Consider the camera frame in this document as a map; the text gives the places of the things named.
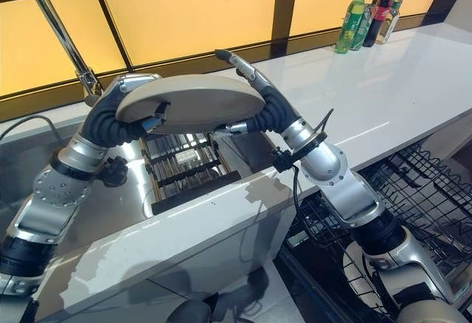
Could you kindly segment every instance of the green bottle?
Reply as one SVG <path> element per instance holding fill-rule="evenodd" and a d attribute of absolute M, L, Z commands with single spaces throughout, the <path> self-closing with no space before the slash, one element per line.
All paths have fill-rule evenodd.
<path fill-rule="evenodd" d="M 349 4 L 344 17 L 344 23 L 341 28 L 334 51 L 338 54 L 346 54 L 354 39 L 354 34 L 357 31 L 358 25 L 364 13 L 364 0 L 352 0 Z"/>

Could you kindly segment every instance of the wire rack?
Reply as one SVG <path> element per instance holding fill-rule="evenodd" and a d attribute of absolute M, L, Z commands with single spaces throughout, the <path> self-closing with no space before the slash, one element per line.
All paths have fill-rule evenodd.
<path fill-rule="evenodd" d="M 472 263 L 472 185 L 462 183 L 458 175 L 419 145 L 409 146 L 360 173 L 386 208 L 431 253 L 450 282 Z M 373 308 L 375 322 L 393 322 L 377 291 L 364 276 L 365 269 L 347 251 L 353 239 L 329 213 L 322 196 L 316 193 L 306 198 L 300 210 L 311 231 L 313 245 L 330 255 L 339 274 L 350 273 L 347 282 L 357 298 Z M 296 219 L 288 237 L 294 239 L 301 231 Z M 468 291 L 462 288 L 462 292 L 466 295 Z"/>
<path fill-rule="evenodd" d="M 206 133 L 147 135 L 141 139 L 145 167 L 157 201 L 230 174 L 218 144 Z"/>

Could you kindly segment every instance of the black flexible joint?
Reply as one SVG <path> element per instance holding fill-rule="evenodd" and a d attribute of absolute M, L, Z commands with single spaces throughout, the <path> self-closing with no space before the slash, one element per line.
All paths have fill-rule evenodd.
<path fill-rule="evenodd" d="M 146 134 L 140 121 L 128 124 L 116 120 L 116 111 L 117 107 L 106 98 L 99 100 L 83 123 L 80 135 L 96 145 L 115 147 Z"/>
<path fill-rule="evenodd" d="M 266 104 L 259 114 L 246 120 L 248 132 L 269 130 L 282 133 L 299 119 L 290 103 L 276 88 L 266 86 L 259 93 Z"/>
<path fill-rule="evenodd" d="M 28 242 L 5 236 L 0 242 L 0 273 L 16 277 L 42 275 L 56 245 Z"/>
<path fill-rule="evenodd" d="M 352 229 L 352 236 L 371 255 L 387 253 L 405 240 L 405 230 L 388 210 L 363 226 Z"/>

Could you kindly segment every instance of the gray tile floor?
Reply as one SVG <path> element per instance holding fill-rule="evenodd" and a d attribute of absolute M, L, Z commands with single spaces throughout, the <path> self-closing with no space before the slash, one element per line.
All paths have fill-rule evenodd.
<path fill-rule="evenodd" d="M 220 291 L 213 321 L 304 323 L 272 261 Z"/>

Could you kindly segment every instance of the white countertop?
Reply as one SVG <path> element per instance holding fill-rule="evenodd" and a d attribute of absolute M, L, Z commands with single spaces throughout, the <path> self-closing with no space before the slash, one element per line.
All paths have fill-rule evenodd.
<path fill-rule="evenodd" d="M 328 47 L 255 65 L 312 126 L 335 108 L 328 140 L 355 169 L 472 111 L 472 33 L 447 24 L 397 32 L 385 46 L 347 55 Z M 234 69 L 216 74 L 236 78 Z M 65 108 L 49 116 L 65 122 L 64 114 L 84 110 Z M 270 138 L 286 148 L 278 135 Z M 59 309 L 52 295 L 71 312 L 88 307 L 283 209 L 292 177 L 269 168 L 57 258 L 40 290 L 41 315 Z M 305 195 L 314 191 L 304 177 L 300 186 Z"/>

